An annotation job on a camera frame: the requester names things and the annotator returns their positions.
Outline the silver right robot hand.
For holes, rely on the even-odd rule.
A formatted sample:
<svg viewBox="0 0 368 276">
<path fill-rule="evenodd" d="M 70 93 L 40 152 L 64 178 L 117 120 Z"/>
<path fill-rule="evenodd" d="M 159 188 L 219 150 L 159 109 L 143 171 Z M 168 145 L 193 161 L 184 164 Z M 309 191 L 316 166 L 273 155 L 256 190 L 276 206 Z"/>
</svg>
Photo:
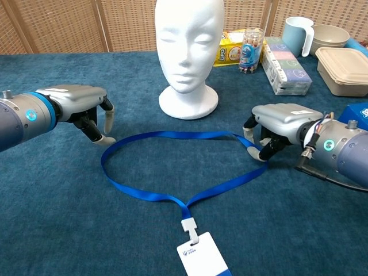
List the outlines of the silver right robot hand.
<svg viewBox="0 0 368 276">
<path fill-rule="evenodd" d="M 253 143 L 253 130 L 258 124 L 261 125 L 259 142 L 263 148 L 250 146 L 247 151 L 255 160 L 268 161 L 287 145 L 303 145 L 307 132 L 322 118 L 321 112 L 296 103 L 255 106 L 243 125 L 243 133 Z"/>
</svg>

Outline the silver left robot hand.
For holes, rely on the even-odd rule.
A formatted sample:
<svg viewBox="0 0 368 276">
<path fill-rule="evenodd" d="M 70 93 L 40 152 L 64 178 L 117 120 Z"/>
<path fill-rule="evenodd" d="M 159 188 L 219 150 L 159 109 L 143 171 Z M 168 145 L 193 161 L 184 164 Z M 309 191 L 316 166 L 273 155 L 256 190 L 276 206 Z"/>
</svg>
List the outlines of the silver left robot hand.
<svg viewBox="0 0 368 276">
<path fill-rule="evenodd" d="M 111 145 L 116 142 L 115 138 L 107 137 L 113 127 L 115 109 L 105 89 L 90 85 L 56 85 L 36 91 L 58 105 L 58 121 L 73 123 L 94 144 Z M 98 106 L 105 111 L 104 133 L 97 128 Z"/>
</svg>

